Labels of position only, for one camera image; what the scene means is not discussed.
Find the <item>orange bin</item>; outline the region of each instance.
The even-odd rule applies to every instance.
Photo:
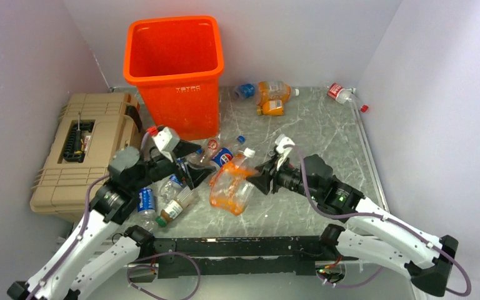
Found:
[[[154,122],[174,128],[182,139],[218,134],[223,67],[213,17],[148,19],[129,27],[124,78],[137,86]]]

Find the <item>marble tabletop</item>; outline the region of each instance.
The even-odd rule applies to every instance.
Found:
[[[268,160],[275,139],[284,133],[302,155],[319,154],[341,181],[387,210],[359,113],[329,100],[321,88],[299,90],[299,96],[285,104],[284,116],[258,116],[252,101],[235,101],[231,97],[232,88],[221,87],[220,138],[229,140],[242,134],[246,138],[244,145],[256,151],[254,159],[258,164]],[[135,88],[114,91],[132,93],[143,103]],[[140,114],[145,127],[154,124],[145,105],[141,106]],[[298,165],[295,153],[290,158],[293,165]],[[158,189],[161,183],[157,182],[153,188]],[[305,197],[285,189],[267,196],[255,189],[240,216],[212,207],[207,184],[200,185],[197,191],[199,201],[166,228],[155,230],[156,237],[307,236],[319,235],[328,223],[337,222],[318,215]],[[164,202],[158,201],[157,205],[159,211]]]

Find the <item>bin rim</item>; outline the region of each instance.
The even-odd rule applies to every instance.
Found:
[[[161,75],[161,76],[146,76],[146,77],[134,77],[129,73],[129,60],[131,54],[131,44],[133,41],[134,28],[143,23],[156,23],[164,21],[178,21],[178,20],[195,20],[205,19],[211,22],[212,32],[214,34],[214,44],[216,46],[216,61],[217,66],[213,70],[203,72],[193,72],[184,74],[173,75]],[[220,39],[220,32],[218,29],[218,22],[211,16],[181,16],[181,17],[160,17],[154,19],[138,20],[129,26],[126,39],[126,53],[124,55],[124,78],[125,80],[134,86],[153,86],[157,84],[165,83],[183,83],[190,81],[199,81],[205,79],[217,79],[224,69],[223,50]]]

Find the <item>screwdriver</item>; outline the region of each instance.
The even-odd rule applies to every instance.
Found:
[[[84,151],[84,141],[82,140],[82,131],[80,130],[80,112],[78,113],[78,128],[74,136],[74,153],[81,154]]]

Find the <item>tool case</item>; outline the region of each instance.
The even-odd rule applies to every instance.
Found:
[[[81,114],[83,151],[73,152]],[[73,94],[61,109],[51,152],[39,170],[30,207],[35,213],[78,221],[84,211],[88,186],[108,173],[116,151],[140,148],[143,128],[137,99],[128,93]],[[91,199],[100,187],[91,191]]]

